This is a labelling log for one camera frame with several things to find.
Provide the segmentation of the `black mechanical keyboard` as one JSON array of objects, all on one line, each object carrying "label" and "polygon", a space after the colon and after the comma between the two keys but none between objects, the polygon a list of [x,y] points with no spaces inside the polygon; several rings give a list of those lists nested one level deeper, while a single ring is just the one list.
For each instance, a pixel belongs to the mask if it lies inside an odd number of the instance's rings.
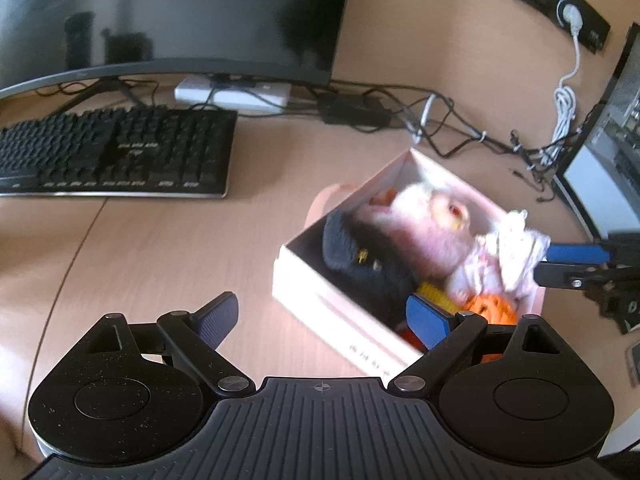
[{"label": "black mechanical keyboard", "polygon": [[4,195],[222,197],[238,115],[104,108],[1,130]]}]

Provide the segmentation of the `black plush toy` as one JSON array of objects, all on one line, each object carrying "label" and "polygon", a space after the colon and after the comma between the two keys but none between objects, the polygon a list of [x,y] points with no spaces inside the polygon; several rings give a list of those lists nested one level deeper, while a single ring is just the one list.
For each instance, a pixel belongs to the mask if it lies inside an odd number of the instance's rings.
[{"label": "black plush toy", "polygon": [[405,322],[418,274],[388,236],[350,212],[334,210],[323,227],[322,257],[363,310],[390,328]]}]

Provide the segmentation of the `pink cardboard box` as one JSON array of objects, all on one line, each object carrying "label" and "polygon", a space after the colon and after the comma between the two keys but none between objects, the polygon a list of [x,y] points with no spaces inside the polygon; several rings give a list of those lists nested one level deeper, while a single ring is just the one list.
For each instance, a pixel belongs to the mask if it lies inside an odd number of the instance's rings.
[{"label": "pink cardboard box", "polygon": [[[501,209],[434,160],[410,150],[366,184],[350,192],[346,200],[334,209],[326,208],[329,193],[320,193],[309,211],[305,229],[282,246],[273,270],[273,297],[364,374],[383,380],[397,376],[423,353],[397,335],[398,325],[390,328],[381,323],[344,292],[340,276],[324,264],[322,232],[330,212],[342,210],[354,214],[378,193],[390,188],[401,190],[413,183],[425,183],[443,190],[464,203],[469,209],[474,237],[492,232],[510,212]],[[417,295],[416,291],[423,282],[436,285],[445,292],[446,280],[422,281],[418,275],[416,290],[411,295]],[[527,297],[507,300],[519,320],[526,314],[539,313],[542,298],[544,295],[537,285]]]}]

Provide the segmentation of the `yellow toy corn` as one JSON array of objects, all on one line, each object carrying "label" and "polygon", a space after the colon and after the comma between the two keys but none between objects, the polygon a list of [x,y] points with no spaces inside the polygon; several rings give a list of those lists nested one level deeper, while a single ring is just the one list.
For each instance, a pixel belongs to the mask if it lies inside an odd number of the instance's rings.
[{"label": "yellow toy corn", "polygon": [[451,314],[457,313],[460,308],[439,287],[429,282],[423,282],[416,293],[442,310]]}]

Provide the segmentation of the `pink tissue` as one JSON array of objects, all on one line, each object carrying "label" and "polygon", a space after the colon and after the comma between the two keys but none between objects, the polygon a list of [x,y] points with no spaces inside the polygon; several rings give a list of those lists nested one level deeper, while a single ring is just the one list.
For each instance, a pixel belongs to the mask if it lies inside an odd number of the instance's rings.
[{"label": "pink tissue", "polygon": [[512,210],[487,234],[474,237],[471,252],[445,282],[459,306],[478,295],[520,300],[536,288],[534,269],[546,258],[551,238],[526,226],[527,211]]}]

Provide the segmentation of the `glass panel computer case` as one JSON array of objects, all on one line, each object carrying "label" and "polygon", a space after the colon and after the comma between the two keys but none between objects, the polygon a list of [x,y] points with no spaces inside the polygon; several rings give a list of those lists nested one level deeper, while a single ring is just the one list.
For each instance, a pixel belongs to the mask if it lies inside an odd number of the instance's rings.
[{"label": "glass panel computer case", "polygon": [[553,178],[592,238],[639,229],[639,25]]}]

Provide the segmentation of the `black power adapter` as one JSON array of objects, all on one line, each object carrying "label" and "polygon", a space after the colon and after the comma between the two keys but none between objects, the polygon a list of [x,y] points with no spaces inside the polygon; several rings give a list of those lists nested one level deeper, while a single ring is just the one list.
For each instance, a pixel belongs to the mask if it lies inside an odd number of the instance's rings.
[{"label": "black power adapter", "polygon": [[327,125],[349,126],[364,133],[387,128],[392,112],[378,98],[354,94],[322,93],[317,98],[318,113]]}]

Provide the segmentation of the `red round toy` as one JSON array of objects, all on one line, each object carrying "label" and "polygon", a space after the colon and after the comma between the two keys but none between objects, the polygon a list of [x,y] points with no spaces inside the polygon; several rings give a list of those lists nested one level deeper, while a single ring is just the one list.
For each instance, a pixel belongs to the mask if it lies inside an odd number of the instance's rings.
[{"label": "red round toy", "polygon": [[422,344],[422,341],[416,336],[406,322],[400,323],[397,327],[397,335],[403,339],[413,349],[416,349],[422,353],[427,352],[427,348]]}]

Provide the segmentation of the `white power strip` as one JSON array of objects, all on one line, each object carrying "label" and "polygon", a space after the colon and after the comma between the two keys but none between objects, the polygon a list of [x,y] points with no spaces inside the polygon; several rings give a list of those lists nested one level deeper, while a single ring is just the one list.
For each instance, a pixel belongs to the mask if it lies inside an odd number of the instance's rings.
[{"label": "white power strip", "polygon": [[203,76],[187,76],[177,84],[177,103],[211,106],[254,115],[273,115],[288,107],[292,86],[280,82],[213,81]]}]

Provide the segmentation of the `pink fluffy doll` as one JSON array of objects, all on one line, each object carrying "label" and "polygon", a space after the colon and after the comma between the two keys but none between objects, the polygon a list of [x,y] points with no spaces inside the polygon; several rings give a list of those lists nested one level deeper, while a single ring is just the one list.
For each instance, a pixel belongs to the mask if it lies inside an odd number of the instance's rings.
[{"label": "pink fluffy doll", "polygon": [[388,237],[422,281],[445,281],[475,246],[468,207],[425,183],[378,193],[354,219]]}]

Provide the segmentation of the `orange pumpkin toy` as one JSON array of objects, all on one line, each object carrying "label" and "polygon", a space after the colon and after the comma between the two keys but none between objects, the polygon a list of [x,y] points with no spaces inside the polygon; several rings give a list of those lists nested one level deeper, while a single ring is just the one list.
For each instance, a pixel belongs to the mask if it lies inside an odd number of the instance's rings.
[{"label": "orange pumpkin toy", "polygon": [[476,295],[464,305],[463,309],[482,316],[489,324],[515,325],[518,322],[510,301],[500,295]]}]

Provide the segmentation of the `black curved monitor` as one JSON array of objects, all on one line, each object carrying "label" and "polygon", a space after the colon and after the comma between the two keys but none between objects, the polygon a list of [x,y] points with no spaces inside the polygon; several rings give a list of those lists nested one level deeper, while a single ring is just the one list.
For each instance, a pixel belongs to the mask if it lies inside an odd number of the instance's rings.
[{"label": "black curved monitor", "polygon": [[326,84],[346,3],[1,0],[1,93],[145,74]]}]

